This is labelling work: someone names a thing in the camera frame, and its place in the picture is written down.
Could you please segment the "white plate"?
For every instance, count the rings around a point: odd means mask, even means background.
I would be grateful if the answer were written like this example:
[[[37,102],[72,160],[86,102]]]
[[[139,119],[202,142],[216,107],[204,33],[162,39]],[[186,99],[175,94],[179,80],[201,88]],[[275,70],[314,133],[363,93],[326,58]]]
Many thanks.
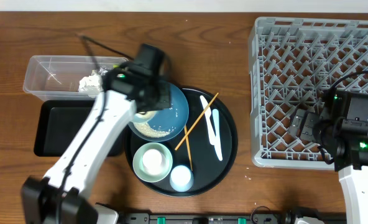
[[[136,113],[132,119],[133,123],[144,123],[151,120],[157,114],[156,111],[146,111]]]

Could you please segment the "blue plate with rice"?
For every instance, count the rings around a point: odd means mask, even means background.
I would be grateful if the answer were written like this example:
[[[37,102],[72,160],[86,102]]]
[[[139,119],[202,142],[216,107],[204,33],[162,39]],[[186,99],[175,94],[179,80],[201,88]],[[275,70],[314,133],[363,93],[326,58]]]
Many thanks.
[[[157,111],[153,118],[143,123],[129,122],[131,131],[151,142],[162,142],[174,138],[183,131],[189,117],[189,105],[184,93],[170,85],[170,107]]]

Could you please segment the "white napkin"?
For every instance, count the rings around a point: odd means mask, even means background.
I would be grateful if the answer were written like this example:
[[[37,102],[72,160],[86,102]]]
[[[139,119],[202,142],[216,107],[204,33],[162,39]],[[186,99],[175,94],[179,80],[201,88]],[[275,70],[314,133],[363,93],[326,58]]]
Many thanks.
[[[83,77],[79,82],[78,91],[80,93],[98,94],[102,90],[102,79],[100,75]]]

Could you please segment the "white cup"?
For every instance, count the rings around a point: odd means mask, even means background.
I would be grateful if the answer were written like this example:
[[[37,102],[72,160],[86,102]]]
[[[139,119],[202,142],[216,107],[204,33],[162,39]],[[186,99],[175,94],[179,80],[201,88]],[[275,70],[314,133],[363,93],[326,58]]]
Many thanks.
[[[156,149],[149,149],[142,156],[142,164],[146,173],[159,175],[165,168],[165,156]]]

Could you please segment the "light blue cup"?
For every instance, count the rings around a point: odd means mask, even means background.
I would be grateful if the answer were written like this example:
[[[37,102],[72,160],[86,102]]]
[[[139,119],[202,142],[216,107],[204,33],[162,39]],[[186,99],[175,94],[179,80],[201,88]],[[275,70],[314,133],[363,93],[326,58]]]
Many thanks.
[[[179,165],[170,173],[170,185],[177,192],[186,192],[194,183],[193,173],[187,166]]]

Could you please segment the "yellow foil wrapper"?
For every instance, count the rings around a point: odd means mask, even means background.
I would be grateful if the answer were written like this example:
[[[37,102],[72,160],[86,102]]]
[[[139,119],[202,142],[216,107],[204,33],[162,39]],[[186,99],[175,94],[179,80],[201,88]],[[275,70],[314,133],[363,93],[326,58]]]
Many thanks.
[[[114,68],[118,68],[119,65],[112,65],[112,67],[99,67],[98,69],[94,69],[91,72],[91,75],[99,75],[99,76],[103,76],[105,75],[107,72],[109,72],[110,70],[113,70]]]

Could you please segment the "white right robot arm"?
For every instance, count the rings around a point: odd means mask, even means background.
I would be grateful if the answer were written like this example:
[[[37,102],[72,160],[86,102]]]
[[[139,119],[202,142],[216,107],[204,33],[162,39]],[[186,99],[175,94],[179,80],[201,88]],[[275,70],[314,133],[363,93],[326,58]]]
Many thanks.
[[[368,223],[368,111],[323,114],[297,109],[289,133],[318,145],[322,159],[339,174],[348,223]]]

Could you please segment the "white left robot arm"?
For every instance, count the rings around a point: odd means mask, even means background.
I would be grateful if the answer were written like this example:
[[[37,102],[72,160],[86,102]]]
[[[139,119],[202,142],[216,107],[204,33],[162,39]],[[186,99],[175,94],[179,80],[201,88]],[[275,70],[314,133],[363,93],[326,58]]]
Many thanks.
[[[158,68],[120,65],[102,77],[102,90],[80,130],[42,179],[21,188],[26,223],[117,223],[117,211],[88,201],[98,172],[134,115],[168,108],[170,89]]]

